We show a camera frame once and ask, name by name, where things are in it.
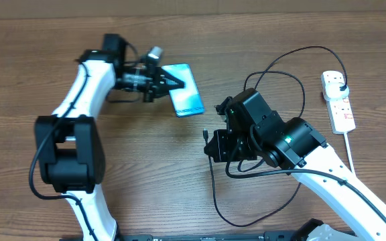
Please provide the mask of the blue smartphone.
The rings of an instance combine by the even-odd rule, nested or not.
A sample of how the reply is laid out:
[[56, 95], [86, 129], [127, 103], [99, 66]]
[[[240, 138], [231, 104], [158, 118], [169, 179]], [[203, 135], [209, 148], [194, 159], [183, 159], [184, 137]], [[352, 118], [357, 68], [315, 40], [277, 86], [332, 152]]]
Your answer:
[[203, 114], [205, 111], [196, 81], [188, 64], [162, 66], [168, 74], [184, 82], [184, 87], [171, 90], [170, 97], [177, 117]]

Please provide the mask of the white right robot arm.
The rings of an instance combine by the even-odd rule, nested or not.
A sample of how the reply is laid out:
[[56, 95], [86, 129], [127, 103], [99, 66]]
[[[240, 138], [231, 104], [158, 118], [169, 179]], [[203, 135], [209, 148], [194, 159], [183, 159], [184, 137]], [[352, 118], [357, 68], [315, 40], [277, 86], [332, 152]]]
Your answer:
[[204, 153], [226, 164], [233, 179], [292, 175], [320, 197], [361, 240], [386, 240], [386, 204], [341, 161], [334, 148], [300, 117], [285, 122], [253, 88], [215, 107], [226, 124]]

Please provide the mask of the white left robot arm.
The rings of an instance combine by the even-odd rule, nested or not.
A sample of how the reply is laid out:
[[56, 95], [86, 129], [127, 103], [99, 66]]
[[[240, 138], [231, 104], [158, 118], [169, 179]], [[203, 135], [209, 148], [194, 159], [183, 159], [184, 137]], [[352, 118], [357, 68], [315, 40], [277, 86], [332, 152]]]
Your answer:
[[44, 200], [65, 199], [82, 228], [82, 240], [122, 240], [102, 188], [105, 154], [96, 119], [112, 90], [140, 92], [153, 102], [183, 88], [184, 81], [159, 66], [163, 50], [153, 47], [127, 61], [131, 43], [106, 33], [102, 48], [85, 50], [70, 91], [52, 114], [34, 125], [37, 151], [29, 168], [31, 192]]

